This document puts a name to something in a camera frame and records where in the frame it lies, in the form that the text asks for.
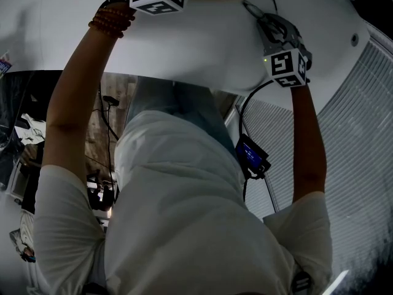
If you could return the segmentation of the black device with blue screen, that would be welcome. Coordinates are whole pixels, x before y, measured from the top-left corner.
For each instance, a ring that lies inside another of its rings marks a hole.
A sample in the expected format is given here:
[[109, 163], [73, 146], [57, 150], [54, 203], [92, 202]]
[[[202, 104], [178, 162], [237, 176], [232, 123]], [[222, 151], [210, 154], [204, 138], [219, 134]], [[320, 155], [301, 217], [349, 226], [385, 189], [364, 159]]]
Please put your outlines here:
[[265, 178], [265, 173], [270, 169], [271, 164], [267, 161], [268, 154], [262, 148], [242, 133], [235, 151], [246, 179]]

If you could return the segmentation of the person's left forearm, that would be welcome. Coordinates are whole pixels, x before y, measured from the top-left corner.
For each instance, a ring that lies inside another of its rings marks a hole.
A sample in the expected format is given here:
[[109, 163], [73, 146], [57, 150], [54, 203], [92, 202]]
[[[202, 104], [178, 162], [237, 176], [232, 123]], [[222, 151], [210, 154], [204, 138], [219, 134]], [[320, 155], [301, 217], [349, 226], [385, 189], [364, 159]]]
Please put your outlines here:
[[96, 93], [120, 34], [134, 14], [127, 2], [108, 5], [113, 28], [94, 25], [70, 57], [52, 93], [42, 164], [56, 165], [86, 181], [85, 140]]

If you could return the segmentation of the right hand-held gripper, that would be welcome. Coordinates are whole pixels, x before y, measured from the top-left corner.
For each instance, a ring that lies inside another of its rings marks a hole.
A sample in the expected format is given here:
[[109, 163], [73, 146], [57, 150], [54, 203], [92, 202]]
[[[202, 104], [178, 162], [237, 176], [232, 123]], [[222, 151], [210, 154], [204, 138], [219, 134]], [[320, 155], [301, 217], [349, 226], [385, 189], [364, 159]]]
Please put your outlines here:
[[263, 60], [268, 75], [283, 88], [306, 85], [312, 53], [306, 49], [299, 30], [277, 14], [265, 13], [265, 17], [268, 24], [258, 19], [257, 29], [264, 47]]

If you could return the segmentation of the black wrist band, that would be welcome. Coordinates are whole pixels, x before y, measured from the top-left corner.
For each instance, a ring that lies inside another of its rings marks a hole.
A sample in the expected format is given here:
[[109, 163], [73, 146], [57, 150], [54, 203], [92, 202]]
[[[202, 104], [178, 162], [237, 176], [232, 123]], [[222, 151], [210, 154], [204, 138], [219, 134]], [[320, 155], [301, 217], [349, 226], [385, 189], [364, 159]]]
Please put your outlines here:
[[129, 7], [130, 0], [105, 0], [98, 8], [101, 9], [126, 9]]

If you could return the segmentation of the person's blue jeans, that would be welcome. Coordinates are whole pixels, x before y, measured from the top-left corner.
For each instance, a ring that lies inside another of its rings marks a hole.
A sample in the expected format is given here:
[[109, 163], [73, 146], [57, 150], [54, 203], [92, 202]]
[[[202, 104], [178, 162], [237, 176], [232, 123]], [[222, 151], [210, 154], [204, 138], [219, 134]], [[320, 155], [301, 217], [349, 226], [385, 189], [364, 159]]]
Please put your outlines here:
[[160, 111], [200, 127], [237, 157], [210, 89], [152, 77], [138, 77], [126, 123], [143, 111]]

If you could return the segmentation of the person's white shirt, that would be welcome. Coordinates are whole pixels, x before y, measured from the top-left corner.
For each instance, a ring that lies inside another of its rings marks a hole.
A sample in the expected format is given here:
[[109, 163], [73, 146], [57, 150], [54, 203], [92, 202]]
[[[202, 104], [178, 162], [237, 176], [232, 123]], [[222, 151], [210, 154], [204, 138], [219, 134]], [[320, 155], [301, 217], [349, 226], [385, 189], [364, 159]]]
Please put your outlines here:
[[160, 111], [127, 124], [115, 169], [120, 195], [102, 230], [81, 180], [42, 168], [33, 242], [50, 295], [79, 295], [94, 277], [111, 295], [289, 295], [302, 271], [311, 295], [327, 287], [323, 193], [257, 218], [235, 158], [201, 128]]

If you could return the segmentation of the person's right forearm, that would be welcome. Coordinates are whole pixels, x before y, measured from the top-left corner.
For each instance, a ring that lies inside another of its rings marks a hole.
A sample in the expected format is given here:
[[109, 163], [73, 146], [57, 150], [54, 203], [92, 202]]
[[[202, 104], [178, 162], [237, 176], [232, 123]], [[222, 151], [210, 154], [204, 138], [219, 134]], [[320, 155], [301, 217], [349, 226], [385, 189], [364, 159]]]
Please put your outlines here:
[[294, 115], [295, 203], [312, 192], [325, 192], [327, 159], [313, 99], [307, 85], [292, 87]]

